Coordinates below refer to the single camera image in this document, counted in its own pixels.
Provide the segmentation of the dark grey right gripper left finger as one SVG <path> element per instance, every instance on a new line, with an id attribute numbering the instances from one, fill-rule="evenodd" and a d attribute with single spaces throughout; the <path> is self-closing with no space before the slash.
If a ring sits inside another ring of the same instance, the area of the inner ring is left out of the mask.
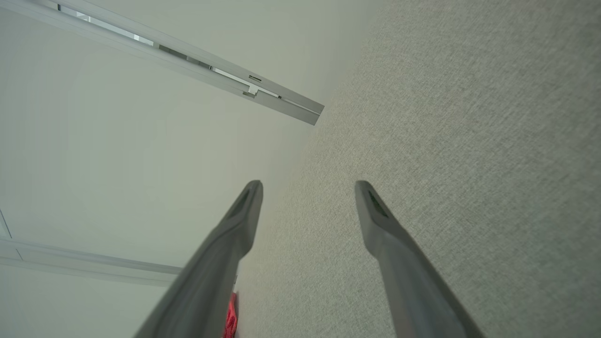
<path id="1" fill-rule="evenodd" d="M 239 261 L 251 250 L 263 185 L 243 188 L 144 321 L 138 338 L 221 338 Z"/>

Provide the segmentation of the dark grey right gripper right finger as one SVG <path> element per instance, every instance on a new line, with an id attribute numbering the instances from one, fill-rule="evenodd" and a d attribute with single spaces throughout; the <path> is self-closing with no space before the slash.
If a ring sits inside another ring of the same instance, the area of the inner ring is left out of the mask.
<path id="1" fill-rule="evenodd" d="M 483 333 L 375 188 L 355 184 L 363 242 L 378 261 L 399 338 L 481 338 Z"/>

